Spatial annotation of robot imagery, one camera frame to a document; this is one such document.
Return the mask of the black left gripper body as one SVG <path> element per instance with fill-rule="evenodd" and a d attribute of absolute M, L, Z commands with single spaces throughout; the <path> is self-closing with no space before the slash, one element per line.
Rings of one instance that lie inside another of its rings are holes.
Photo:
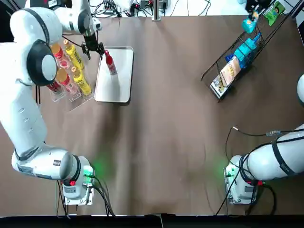
<path fill-rule="evenodd" d="M 94 31 L 87 30 L 84 33 L 85 45 L 88 49 L 97 49 L 98 42 Z"/>

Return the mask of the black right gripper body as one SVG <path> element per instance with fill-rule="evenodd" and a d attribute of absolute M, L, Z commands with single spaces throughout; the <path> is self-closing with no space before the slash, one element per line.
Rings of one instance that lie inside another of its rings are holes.
<path fill-rule="evenodd" d="M 271 0 L 247 0 L 246 11 L 251 13 L 255 10 L 260 13 L 262 10 L 267 9 L 271 3 Z"/>

